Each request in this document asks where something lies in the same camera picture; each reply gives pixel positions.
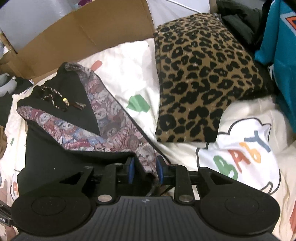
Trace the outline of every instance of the white blanket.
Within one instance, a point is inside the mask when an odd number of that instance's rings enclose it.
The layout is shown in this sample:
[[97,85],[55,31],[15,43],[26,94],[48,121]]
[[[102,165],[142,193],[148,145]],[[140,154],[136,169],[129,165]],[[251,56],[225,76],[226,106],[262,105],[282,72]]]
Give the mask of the white blanket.
[[[273,234],[283,241],[296,238],[293,234],[296,232],[296,210],[293,212],[296,143],[293,143],[294,135],[287,119],[277,109],[272,97],[232,103],[223,113],[214,144],[162,144],[155,138],[160,92],[154,40],[125,43],[94,54],[80,64],[90,68],[97,60],[102,61],[102,66],[95,71],[96,74],[172,163],[185,165],[194,171],[198,166],[208,166],[271,194],[281,208],[281,217]],[[13,96],[5,130],[8,146],[0,161],[0,173],[3,179],[1,187],[4,187],[5,180],[7,182],[8,205],[18,197],[16,177],[25,166],[25,121],[17,114],[16,103],[29,96],[31,91]],[[1,231],[0,227],[1,238],[5,241]]]

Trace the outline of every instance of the teddy bear print fabric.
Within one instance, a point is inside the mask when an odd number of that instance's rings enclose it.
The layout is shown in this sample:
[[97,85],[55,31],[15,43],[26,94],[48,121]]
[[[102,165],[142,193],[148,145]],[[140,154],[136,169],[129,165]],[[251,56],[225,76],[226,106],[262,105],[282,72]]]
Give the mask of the teddy bear print fabric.
[[17,112],[24,119],[38,123],[67,150],[134,152],[145,172],[156,175],[155,160],[159,153],[108,92],[101,79],[79,64],[67,63],[65,69],[78,74],[95,114],[100,136],[30,106],[19,107]]

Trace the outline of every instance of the white cable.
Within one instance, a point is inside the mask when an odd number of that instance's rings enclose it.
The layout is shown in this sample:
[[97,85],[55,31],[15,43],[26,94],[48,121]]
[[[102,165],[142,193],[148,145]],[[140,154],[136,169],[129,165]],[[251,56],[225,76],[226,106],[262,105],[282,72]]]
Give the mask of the white cable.
[[174,3],[174,4],[177,4],[177,5],[181,6],[181,7],[187,8],[187,9],[192,10],[192,11],[194,11],[194,12],[198,12],[198,13],[200,13],[200,12],[197,11],[196,9],[193,9],[193,8],[191,8],[191,7],[188,7],[188,6],[186,6],[186,5],[184,5],[184,4],[181,4],[181,3],[177,2],[177,1],[174,1],[174,0],[166,0],[166,1],[171,2],[171,3]]

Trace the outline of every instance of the green shape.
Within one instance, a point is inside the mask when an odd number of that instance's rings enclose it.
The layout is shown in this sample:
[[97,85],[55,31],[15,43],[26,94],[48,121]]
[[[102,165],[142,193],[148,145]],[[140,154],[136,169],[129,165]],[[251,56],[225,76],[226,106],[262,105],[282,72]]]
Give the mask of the green shape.
[[148,110],[150,110],[150,106],[148,105],[146,100],[141,95],[132,96],[128,100],[127,108],[137,111],[137,112],[144,111],[146,113],[148,112]]
[[233,171],[234,174],[232,179],[237,180],[238,173],[233,165],[228,164],[221,156],[214,156],[214,162],[221,174],[228,176],[230,172]]

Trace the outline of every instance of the brown fabric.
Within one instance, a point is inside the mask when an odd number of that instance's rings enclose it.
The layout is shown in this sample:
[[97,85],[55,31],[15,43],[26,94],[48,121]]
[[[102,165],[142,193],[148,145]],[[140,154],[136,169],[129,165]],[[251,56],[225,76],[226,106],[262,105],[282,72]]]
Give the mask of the brown fabric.
[[0,126],[0,159],[3,157],[7,147],[7,137],[4,133],[3,126]]
[[154,37],[159,142],[215,142],[231,102],[268,94],[250,55],[212,14],[160,25]]

